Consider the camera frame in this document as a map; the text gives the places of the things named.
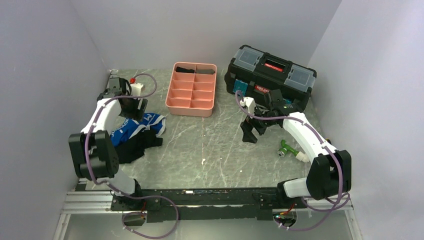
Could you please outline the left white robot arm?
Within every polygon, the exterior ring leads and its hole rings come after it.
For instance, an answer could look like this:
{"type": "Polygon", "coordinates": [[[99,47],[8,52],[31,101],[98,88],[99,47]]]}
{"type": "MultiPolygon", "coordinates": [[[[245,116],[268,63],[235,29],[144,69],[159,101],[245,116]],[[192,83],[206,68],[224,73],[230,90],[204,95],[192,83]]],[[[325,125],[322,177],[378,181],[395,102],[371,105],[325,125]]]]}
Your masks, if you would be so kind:
{"type": "Polygon", "coordinates": [[[122,171],[111,140],[118,116],[140,120],[148,100],[141,97],[144,85],[133,79],[112,77],[96,98],[96,109],[87,125],[68,138],[74,171],[96,185],[106,184],[115,195],[124,197],[131,210],[139,209],[144,196],[139,183],[122,171]]]}

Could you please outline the black underwear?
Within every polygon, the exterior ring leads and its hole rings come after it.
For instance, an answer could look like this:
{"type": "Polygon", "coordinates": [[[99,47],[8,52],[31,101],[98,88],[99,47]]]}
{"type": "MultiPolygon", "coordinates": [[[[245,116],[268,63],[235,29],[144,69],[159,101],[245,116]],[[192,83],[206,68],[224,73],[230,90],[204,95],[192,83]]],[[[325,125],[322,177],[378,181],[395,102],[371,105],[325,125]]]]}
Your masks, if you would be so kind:
{"type": "Polygon", "coordinates": [[[157,137],[152,129],[137,133],[129,140],[115,147],[119,164],[130,164],[145,155],[145,149],[160,147],[163,138],[157,137]]]}

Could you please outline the blue underwear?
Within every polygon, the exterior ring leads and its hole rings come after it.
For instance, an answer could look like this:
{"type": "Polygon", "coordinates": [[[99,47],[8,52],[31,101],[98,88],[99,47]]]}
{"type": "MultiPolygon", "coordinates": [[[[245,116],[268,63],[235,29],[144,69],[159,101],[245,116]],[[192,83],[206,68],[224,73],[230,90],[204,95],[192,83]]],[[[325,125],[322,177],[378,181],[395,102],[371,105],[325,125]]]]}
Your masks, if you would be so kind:
{"type": "Polygon", "coordinates": [[[147,112],[141,120],[126,118],[121,126],[110,134],[112,144],[118,145],[127,142],[136,134],[152,130],[156,137],[160,137],[166,130],[166,117],[161,114],[147,112]]]}

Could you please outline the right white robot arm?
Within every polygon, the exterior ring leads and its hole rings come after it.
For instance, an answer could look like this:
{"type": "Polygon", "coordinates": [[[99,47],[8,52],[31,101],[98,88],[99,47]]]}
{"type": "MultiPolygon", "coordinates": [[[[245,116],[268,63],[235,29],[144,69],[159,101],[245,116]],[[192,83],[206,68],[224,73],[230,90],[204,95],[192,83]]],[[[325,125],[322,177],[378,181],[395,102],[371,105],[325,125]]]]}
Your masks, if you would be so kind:
{"type": "Polygon", "coordinates": [[[334,205],[340,203],[351,189],[351,155],[346,150],[338,150],[321,136],[296,103],[287,104],[283,100],[280,90],[271,90],[264,97],[268,110],[260,112],[252,97],[243,96],[240,90],[236,91],[236,102],[247,115],[240,124],[242,141],[255,144],[258,139],[252,133],[253,130],[263,135],[268,127],[278,125],[297,141],[311,164],[306,177],[278,183],[276,203],[287,208],[295,198],[328,200],[332,196],[337,197],[333,201],[334,205]]]}

